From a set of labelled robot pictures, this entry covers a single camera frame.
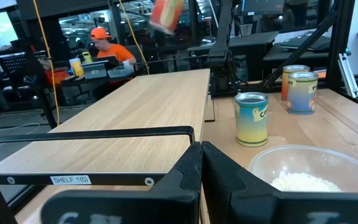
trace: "tin can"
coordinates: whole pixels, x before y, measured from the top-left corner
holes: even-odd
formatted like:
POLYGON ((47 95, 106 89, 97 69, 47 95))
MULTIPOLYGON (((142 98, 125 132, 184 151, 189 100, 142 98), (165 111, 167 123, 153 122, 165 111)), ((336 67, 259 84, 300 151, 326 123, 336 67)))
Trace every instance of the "tin can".
POLYGON ((318 75, 314 72, 298 72, 289 76, 287 111, 291 114, 314 113, 318 75))
POLYGON ((241 93, 236 101, 236 141, 259 147, 267 142, 269 97, 264 93, 241 93))
POLYGON ((182 10, 183 0, 156 0, 150 17, 150 25, 172 35, 182 10))
POLYGON ((306 65, 288 65, 283 68, 283 81, 281 88, 281 100, 287 100, 288 98, 288 76, 295 72, 308 72, 310 68, 306 65))

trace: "man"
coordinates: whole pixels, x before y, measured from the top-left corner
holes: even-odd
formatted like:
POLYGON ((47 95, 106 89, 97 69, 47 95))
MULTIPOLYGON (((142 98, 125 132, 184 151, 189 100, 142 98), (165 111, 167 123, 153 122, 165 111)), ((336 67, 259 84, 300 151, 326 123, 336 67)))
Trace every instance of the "man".
MULTIPOLYGON (((92 30, 91 39, 93 40, 94 46, 99 50, 98 58, 116 56, 117 60, 120 62, 128 61, 130 64, 135 64, 135 57, 124 46, 110 44, 108 41, 109 37, 111 36, 107 35, 106 30, 104 30, 103 27, 97 27, 92 30)), ((122 80, 118 82, 104 83, 93 90, 93 96, 97 100, 100 100, 128 81, 129 80, 122 80)))
POLYGON ((128 61, 130 64, 135 64, 135 57, 122 45, 110 44, 107 38, 106 30, 103 27, 97 27, 91 32, 91 39, 94 46, 99 50, 98 58, 115 55, 120 62, 128 61))

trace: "black metal frame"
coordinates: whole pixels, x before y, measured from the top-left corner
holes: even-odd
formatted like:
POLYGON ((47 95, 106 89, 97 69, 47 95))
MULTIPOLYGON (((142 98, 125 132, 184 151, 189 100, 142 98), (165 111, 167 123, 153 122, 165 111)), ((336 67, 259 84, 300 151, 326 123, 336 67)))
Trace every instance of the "black metal frame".
MULTIPOLYGON (((74 139, 105 139, 105 138, 133 138, 148 136, 177 136, 187 135, 190 144, 195 142, 194 129, 191 126, 172 126, 161 128, 118 129, 106 131, 80 131, 70 133, 29 134, 16 136, 0 136, 0 143, 27 141, 61 141, 74 139)), ((1 185, 53 185, 51 177, 62 175, 88 175, 93 185, 145 185, 146 178, 155 182, 164 177, 165 173, 49 173, 49 174, 0 174, 1 185)), ((0 191, 0 222, 17 223, 14 213, 9 208, 0 191)))

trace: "shelf label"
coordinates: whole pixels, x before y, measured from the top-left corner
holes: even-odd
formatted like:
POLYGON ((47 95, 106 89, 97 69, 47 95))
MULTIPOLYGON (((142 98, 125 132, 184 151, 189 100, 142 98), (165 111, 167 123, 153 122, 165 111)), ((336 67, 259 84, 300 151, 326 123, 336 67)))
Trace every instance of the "shelf label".
POLYGON ((92 184, 88 175, 50 177, 54 185, 86 185, 92 184))

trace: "glass bowl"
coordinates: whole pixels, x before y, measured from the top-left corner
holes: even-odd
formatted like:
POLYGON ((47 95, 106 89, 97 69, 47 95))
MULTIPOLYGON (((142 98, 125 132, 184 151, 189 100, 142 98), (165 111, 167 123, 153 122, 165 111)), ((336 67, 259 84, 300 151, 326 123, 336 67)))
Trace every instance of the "glass bowl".
POLYGON ((271 184, 285 173, 306 173, 328 180, 343 192, 358 192, 358 160, 340 152, 313 146, 287 145, 256 155, 249 171, 271 184))

